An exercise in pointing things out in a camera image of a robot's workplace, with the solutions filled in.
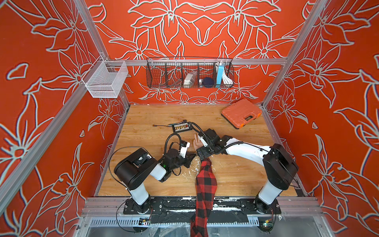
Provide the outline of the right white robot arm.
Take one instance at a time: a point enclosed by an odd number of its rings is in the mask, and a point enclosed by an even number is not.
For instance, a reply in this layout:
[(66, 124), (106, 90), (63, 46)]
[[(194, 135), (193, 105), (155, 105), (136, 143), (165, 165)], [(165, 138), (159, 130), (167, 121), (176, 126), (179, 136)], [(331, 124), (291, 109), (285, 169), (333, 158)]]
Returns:
[(212, 155), (225, 154), (245, 158), (265, 168), (267, 182), (254, 198), (257, 212), (266, 213), (276, 198), (288, 190), (299, 171), (296, 162), (280, 144), (261, 146), (231, 136), (219, 137), (213, 129), (194, 136), (194, 148), (202, 161)]

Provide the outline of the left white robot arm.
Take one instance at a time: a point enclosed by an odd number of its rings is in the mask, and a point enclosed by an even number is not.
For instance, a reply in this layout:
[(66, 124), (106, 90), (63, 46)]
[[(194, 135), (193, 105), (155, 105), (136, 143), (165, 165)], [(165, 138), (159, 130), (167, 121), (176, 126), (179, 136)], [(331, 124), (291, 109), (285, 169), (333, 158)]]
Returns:
[(144, 182), (152, 176), (159, 182), (165, 182), (171, 175), (179, 176), (176, 169), (189, 168), (196, 153), (188, 152), (187, 148), (180, 151), (169, 149), (160, 160), (156, 160), (143, 147), (120, 161), (114, 168), (114, 174), (129, 191), (132, 200), (139, 208), (146, 208), (150, 204), (150, 195)]

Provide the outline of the pale mannequin hand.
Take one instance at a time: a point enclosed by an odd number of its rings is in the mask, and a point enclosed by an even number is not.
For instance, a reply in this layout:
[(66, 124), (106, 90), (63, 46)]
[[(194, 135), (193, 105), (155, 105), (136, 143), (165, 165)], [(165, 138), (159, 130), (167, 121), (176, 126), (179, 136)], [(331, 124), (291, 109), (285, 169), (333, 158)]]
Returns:
[(204, 144), (202, 143), (200, 137), (198, 136), (198, 134), (194, 134), (194, 139), (193, 139), (193, 147), (194, 147), (194, 150), (197, 152), (198, 149), (200, 149), (201, 147), (204, 146)]

